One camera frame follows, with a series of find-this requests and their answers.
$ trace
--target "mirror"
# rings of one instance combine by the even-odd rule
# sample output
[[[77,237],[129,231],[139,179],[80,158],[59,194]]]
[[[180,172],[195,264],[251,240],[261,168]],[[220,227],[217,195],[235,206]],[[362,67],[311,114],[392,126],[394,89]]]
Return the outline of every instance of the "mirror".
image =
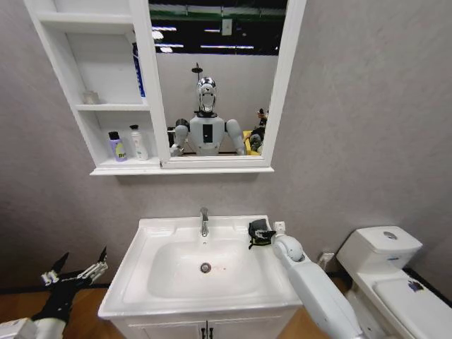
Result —
[[[261,155],[286,5],[149,1],[171,157]]]

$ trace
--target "sink basin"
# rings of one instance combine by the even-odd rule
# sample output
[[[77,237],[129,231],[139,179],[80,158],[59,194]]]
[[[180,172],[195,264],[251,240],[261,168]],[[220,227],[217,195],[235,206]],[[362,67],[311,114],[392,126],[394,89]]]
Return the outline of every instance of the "sink basin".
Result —
[[[201,271],[203,263],[210,265],[208,273]],[[149,293],[185,299],[245,295],[258,288],[260,281],[256,257],[243,242],[176,242],[160,247],[155,254]]]
[[[207,237],[198,217],[140,220],[99,316],[301,305],[271,246],[248,249],[249,223],[263,218],[209,217]]]

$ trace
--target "cabinet door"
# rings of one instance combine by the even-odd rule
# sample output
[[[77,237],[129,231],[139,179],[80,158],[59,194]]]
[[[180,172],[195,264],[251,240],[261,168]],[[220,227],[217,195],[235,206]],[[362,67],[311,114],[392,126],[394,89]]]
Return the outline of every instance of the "cabinet door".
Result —
[[[206,339],[276,339],[285,323],[284,316],[209,321]]]
[[[201,328],[205,327],[205,321],[197,321],[193,323],[140,325],[134,326],[134,330],[139,338],[146,339],[201,339]]]

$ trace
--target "shelf unit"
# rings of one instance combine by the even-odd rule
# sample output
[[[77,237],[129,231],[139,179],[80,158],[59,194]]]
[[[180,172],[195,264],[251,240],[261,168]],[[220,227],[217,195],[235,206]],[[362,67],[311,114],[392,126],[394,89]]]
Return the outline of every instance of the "shelf unit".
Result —
[[[91,174],[160,171],[153,118],[149,104],[140,96],[132,55],[135,34],[152,39],[151,32],[143,32],[132,16],[132,11],[148,11],[148,2],[25,0],[25,4],[95,163]],[[142,63],[150,49],[137,45]],[[83,103],[83,93],[89,90],[99,95],[100,104]],[[140,126],[148,160],[136,158],[132,124]],[[109,131],[119,132],[127,161],[114,159]]]

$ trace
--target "faucet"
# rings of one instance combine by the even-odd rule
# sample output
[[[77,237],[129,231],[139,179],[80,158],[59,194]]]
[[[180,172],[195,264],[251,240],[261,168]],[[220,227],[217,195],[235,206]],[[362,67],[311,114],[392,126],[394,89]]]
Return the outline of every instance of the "faucet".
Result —
[[[207,208],[201,207],[200,213],[201,213],[201,215],[200,215],[200,218],[201,218],[201,236],[207,237],[208,234],[209,234],[209,229],[208,229],[209,217],[207,216]]]

